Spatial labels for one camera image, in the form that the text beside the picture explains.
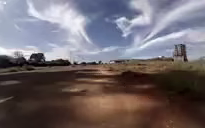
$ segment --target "blue sky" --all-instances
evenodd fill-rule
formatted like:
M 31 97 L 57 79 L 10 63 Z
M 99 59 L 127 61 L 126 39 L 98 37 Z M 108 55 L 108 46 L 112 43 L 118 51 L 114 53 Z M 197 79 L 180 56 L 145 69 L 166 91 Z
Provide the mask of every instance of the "blue sky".
M 0 0 L 0 54 L 78 61 L 205 56 L 205 0 Z

